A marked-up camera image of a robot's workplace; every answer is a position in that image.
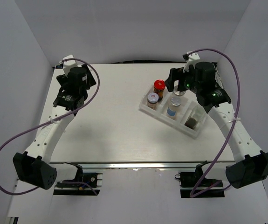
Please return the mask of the tall silver lid spice jar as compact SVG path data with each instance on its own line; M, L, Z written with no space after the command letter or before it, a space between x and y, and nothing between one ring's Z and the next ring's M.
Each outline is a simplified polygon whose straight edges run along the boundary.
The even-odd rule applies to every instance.
M173 88L173 96L175 96L175 97L182 97L182 96L185 95L185 93L186 93L186 91L180 91L179 90L179 86L178 85L174 86L174 88Z

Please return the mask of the red lid sauce jar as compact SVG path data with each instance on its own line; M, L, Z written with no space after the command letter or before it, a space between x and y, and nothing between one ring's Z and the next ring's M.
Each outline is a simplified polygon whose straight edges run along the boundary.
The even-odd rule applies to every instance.
M153 86L153 92L158 95L158 101L161 101L164 96L164 90L166 88L164 80L156 80Z

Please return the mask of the blue label silver lid jar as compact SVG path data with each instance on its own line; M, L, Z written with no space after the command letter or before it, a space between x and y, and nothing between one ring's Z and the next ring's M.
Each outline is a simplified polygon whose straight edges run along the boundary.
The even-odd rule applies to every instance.
M176 118L176 115L179 111L181 104L182 104L182 100L180 97L171 97L168 108L167 108L167 115L171 119Z

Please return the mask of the small red white lid jar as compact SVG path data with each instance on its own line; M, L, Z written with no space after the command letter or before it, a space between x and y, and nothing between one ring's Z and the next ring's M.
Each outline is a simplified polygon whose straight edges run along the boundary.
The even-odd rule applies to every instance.
M147 96L147 106L153 110L156 110L159 96L157 93L151 92Z

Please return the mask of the dark sauce glass bottle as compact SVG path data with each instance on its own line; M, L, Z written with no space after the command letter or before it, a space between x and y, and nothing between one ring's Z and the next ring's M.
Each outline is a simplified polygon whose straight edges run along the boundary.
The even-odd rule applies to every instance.
M206 112L202 106L195 106L192 109L187 121L185 122L185 126L192 130L195 130L198 123L200 123L204 119L205 115Z

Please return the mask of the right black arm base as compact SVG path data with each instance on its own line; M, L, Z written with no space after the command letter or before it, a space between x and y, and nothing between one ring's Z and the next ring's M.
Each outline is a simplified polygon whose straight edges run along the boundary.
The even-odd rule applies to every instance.
M190 198L190 193L194 185L197 183L199 179L196 176L196 173L195 172L180 172L176 174L174 178L177 181L179 181L181 198ZM194 193L196 194L217 182L218 181L215 179L204 178L204 180L197 187ZM204 192L203 194L196 196L196 198L223 198L223 197L225 197L225 193L223 190L223 182L220 182L218 185Z

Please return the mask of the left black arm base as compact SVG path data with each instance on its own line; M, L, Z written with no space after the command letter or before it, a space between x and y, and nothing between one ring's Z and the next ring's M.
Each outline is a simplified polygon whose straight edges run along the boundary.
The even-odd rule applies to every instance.
M84 168L76 163L55 164L57 177L55 196L97 196L103 181L103 173Z

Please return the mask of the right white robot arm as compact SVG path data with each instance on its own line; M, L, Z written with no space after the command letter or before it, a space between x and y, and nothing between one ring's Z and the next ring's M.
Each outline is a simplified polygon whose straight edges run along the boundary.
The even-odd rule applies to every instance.
M239 189L266 179L268 152L263 152L237 119L237 110L227 92L215 80L215 73L215 67L210 62L172 68L165 85L168 91L172 91L175 81L178 81L181 91L193 92L197 102L217 124L235 161L234 165L226 168L226 178L234 188Z

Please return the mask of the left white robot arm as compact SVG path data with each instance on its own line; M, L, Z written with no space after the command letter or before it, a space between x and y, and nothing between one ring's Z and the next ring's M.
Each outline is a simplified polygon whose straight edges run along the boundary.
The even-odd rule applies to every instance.
M96 85L88 66L84 64L67 69L56 80L60 89L49 116L51 123L39 131L23 153L16 153L13 157L19 180L42 189L49 189L54 184L57 171L49 163L55 146L76 116L76 110L84 105L88 98L87 91Z

